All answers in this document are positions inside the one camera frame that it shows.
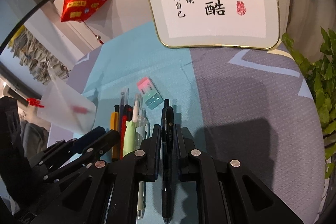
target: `frosted plastic bag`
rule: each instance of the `frosted plastic bag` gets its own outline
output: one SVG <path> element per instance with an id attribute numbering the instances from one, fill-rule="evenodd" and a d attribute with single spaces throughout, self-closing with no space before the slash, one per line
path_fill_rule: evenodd
<path id="1" fill-rule="evenodd" d="M 38 108 L 37 115 L 73 133 L 88 133 L 95 122 L 95 104 L 58 78 L 47 63 L 51 81 L 41 98 L 44 108 Z"/>

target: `red clip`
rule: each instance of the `red clip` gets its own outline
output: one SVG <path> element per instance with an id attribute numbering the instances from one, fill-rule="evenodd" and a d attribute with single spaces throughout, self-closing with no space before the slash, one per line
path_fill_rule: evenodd
<path id="1" fill-rule="evenodd" d="M 29 104 L 31 106 L 36 106 L 36 107 L 40 107 L 40 108 L 44 108 L 43 105 L 40 105 L 40 100 L 37 100 L 35 98 L 27 98 L 27 102 L 29 102 Z"/>

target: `string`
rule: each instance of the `string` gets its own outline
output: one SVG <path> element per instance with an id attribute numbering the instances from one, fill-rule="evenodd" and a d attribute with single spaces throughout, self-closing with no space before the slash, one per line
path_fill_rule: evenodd
<path id="1" fill-rule="evenodd" d="M 83 21 L 83 23 L 88 27 L 88 29 L 94 34 L 94 36 L 96 37 L 97 35 L 90 29 L 90 27 L 85 23 L 85 21 Z"/>

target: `gray patterned fabric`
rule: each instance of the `gray patterned fabric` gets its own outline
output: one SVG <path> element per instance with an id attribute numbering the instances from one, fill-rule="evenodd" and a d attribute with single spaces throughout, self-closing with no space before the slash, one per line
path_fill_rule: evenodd
<path id="1" fill-rule="evenodd" d="M 286 51 L 283 45 L 278 49 Z M 312 224 L 323 193 L 324 145 L 314 101 L 295 62 L 258 50 L 190 52 L 208 153 L 240 160 Z"/>

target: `gold frame border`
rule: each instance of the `gold frame border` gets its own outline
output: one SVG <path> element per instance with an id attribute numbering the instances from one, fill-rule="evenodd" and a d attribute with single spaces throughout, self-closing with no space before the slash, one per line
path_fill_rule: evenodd
<path id="1" fill-rule="evenodd" d="M 274 48 L 280 39 L 280 6 L 279 6 L 279 0 L 277 0 L 277 4 L 278 4 L 278 25 L 279 25 L 279 29 L 278 29 L 278 40 L 276 41 L 276 43 L 269 48 L 258 48 L 258 47 L 248 47 L 248 46 L 239 46 L 239 45 L 226 45 L 226 44 L 214 44 L 214 45 L 190 45 L 190 46 L 169 46 L 167 44 L 164 44 L 164 42 L 161 40 L 161 37 L 159 36 L 158 33 L 158 29 L 156 27 L 156 23 L 155 23 L 155 18 L 154 18 L 154 14 L 153 14 L 153 8 L 152 8 L 152 4 L 151 1 L 148 0 L 149 3 L 149 7 L 151 9 L 151 14 L 152 14 L 152 19 L 153 19 L 153 23 L 154 23 L 154 27 L 155 27 L 155 32 L 157 35 L 157 38 L 159 39 L 159 41 L 166 47 L 168 48 L 193 48 L 193 47 L 239 47 L 239 48 L 252 48 L 252 49 L 256 49 L 256 50 L 271 50 L 272 48 Z"/>

